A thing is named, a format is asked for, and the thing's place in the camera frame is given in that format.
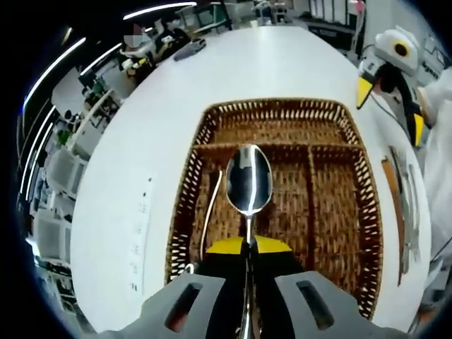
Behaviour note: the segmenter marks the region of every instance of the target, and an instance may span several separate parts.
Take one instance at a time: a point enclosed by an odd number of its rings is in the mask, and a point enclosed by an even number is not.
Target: metal spoon
[[[254,284],[251,262],[251,245],[255,243],[252,229],[253,216],[270,201],[273,180],[270,163],[256,145],[245,145],[237,150],[226,169],[227,200],[246,218],[246,278],[244,311],[240,338],[259,338],[259,329],[254,313]]]

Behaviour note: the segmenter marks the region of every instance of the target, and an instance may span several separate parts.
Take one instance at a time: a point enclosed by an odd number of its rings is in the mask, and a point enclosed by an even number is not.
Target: person
[[[432,221],[432,262],[452,258],[452,67],[418,88],[422,116],[430,128],[418,153]]]
[[[178,16],[163,18],[156,25],[158,36],[155,39],[155,60],[162,61],[177,52],[191,41],[191,38],[180,26]]]

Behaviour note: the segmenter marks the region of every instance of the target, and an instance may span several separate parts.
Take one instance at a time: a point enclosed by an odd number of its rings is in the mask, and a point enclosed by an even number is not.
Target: woven basket
[[[253,107],[264,111],[260,114]],[[291,107],[316,110],[292,114]],[[307,126],[326,132],[310,133],[304,130]],[[209,192],[215,186],[212,175],[224,171],[236,149],[250,142],[269,159],[274,184],[270,203],[254,219],[256,234],[286,242],[307,270],[317,270],[354,295],[361,315],[371,319],[382,265],[379,204],[365,149],[348,111],[337,102],[288,100],[286,106],[284,100],[264,100],[221,104],[206,111],[174,209],[167,283],[199,258]],[[227,202],[223,176],[206,248],[237,235],[244,235],[244,225]]]

